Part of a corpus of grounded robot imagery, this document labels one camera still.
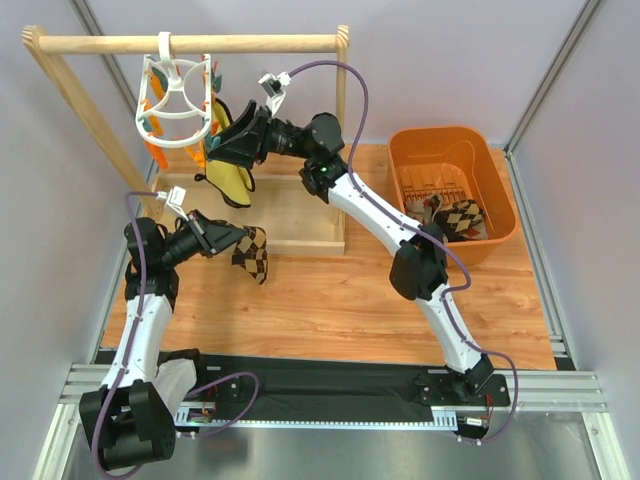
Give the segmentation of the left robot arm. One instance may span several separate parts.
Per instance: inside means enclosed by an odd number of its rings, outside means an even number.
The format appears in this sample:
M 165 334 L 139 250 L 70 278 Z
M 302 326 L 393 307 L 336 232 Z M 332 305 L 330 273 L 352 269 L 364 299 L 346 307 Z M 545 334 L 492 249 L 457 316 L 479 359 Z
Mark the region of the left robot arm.
M 93 461 L 105 479 L 128 479 L 143 465 L 173 455 L 174 417 L 200 380 L 198 350 L 160 355 L 178 296 L 177 266 L 197 255 L 244 250 L 256 232 L 193 210 L 175 231 L 140 217 L 125 227 L 124 236 L 131 256 L 125 326 L 108 373 L 79 402 Z

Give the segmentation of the grey black long sock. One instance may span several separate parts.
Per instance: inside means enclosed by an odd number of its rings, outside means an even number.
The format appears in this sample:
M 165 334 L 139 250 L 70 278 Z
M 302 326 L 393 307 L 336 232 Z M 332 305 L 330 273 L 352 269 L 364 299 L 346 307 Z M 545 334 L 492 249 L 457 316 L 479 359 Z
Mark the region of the grey black long sock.
M 207 182 L 217 189 L 224 203 L 232 208 L 245 209 L 251 206 L 250 193 L 255 191 L 255 180 L 250 170 L 217 159 L 210 159 L 217 135 L 227 129 L 233 119 L 228 106 L 215 99 L 212 113 L 213 124 L 204 138 L 204 170 L 194 175 L 196 182 Z

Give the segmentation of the dark brown argyle sock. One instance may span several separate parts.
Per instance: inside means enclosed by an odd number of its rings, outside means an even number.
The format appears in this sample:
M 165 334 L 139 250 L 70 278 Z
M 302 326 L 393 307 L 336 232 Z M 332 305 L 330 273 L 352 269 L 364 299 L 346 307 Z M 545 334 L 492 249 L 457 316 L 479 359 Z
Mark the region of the dark brown argyle sock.
M 245 226 L 246 235 L 235 245 L 231 264 L 242 268 L 259 285 L 266 282 L 269 271 L 266 231 L 261 227 Z

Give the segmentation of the white round clip hanger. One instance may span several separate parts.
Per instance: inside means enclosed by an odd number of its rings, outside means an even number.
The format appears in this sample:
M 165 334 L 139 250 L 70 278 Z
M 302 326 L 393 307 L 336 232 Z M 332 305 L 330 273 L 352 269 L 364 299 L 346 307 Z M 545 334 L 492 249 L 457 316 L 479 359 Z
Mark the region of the white round clip hanger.
M 143 56 L 135 125 L 141 138 L 159 149 L 202 142 L 214 126 L 213 63 L 179 58 L 171 34 L 157 35 L 158 52 Z

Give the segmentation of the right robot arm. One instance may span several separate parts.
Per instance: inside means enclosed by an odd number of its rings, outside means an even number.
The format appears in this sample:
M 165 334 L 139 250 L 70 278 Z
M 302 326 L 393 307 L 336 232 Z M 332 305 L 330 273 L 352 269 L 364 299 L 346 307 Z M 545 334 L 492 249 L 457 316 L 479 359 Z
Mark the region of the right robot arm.
M 298 127 L 251 101 L 234 123 L 212 137 L 208 156 L 247 169 L 271 153 L 303 159 L 299 175 L 305 189 L 355 219 L 389 251 L 393 258 L 389 281 L 427 318 L 454 390 L 459 395 L 478 393 L 494 368 L 487 352 L 473 341 L 454 302 L 447 274 L 453 253 L 442 231 L 402 214 L 372 191 L 342 159 L 343 147 L 333 114 L 317 114 Z

